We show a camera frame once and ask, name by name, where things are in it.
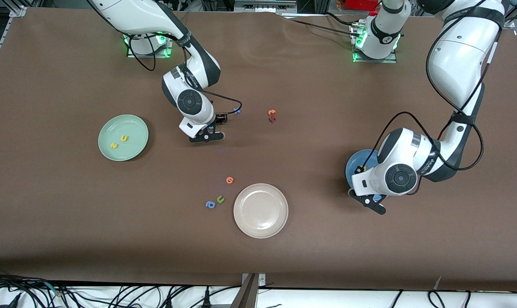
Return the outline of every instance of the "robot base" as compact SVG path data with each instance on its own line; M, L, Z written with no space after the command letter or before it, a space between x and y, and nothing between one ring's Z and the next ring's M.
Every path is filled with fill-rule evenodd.
M352 53L354 62L370 62L370 63L397 63L397 57L395 56L395 49L383 59L372 59L366 56L357 45L360 44L366 34L366 24L364 19L360 19L357 23L352 23L349 26L350 33L357 33L359 36L352 36Z
M137 57L139 59L143 59L143 58L156 58L156 59L166 59L166 58L170 58L171 57L171 51L173 49L173 41L171 39L165 39L165 43L162 44L159 48L156 49L156 51L152 54L137 54ZM127 54L126 56L128 58L135 58L135 55L131 52L131 49L129 49L129 43L127 41L127 39L125 39L125 44L127 45ZM132 44L132 47L133 47L133 50L135 49L135 40L131 43Z

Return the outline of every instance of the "green plate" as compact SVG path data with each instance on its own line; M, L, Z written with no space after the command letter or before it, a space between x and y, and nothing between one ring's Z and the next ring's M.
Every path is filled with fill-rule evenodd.
M139 155L148 142L148 127L136 115L118 115L106 122L98 134L98 148L109 160L121 162Z

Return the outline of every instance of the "metal bracket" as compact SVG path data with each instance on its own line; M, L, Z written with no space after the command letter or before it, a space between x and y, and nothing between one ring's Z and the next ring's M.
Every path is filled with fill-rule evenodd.
M26 14L26 6L18 6L15 9L9 8L11 10L9 17L22 17L24 14Z
M241 283L245 283L245 279L247 278L249 274L248 273L245 273L243 274L242 278L241 278ZM259 287L264 287L266 285L266 273L258 273L258 286Z
M509 23L503 25L504 29L515 29L515 22L511 20Z
M382 198L378 201L374 201L374 195L356 195L353 189L348 190L348 195L359 201L359 203L364 207L369 208L380 215L384 215L386 213L386 209L380 204L380 202L382 202L387 195L381 195Z
M233 299L230 308L255 308L257 305L258 283L260 275L258 273L243 274L247 275L243 279L243 284Z

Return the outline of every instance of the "blue plate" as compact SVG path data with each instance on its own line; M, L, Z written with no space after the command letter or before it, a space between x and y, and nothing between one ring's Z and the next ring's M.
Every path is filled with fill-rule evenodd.
M348 180L348 184L351 188L354 188L354 184L352 183L352 175L355 174L355 170L358 166L362 166L365 162L366 158L370 154L372 150L360 150L356 154L353 154L348 163L346 164L346 180ZM370 168L378 165L378 151L374 150L372 152L372 156L370 156L368 162L366 162L366 169L370 170ZM380 200L382 197L380 195L374 195L372 198L374 201Z

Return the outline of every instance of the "plate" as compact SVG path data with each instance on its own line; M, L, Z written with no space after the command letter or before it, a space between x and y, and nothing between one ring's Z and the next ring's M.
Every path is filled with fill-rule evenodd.
M283 193L270 184L253 184L239 193L233 218L243 233L254 238L276 235L287 222L289 208Z
M118 115L106 122L98 134L98 149L109 160L121 162L139 155L148 142L148 127L136 115Z

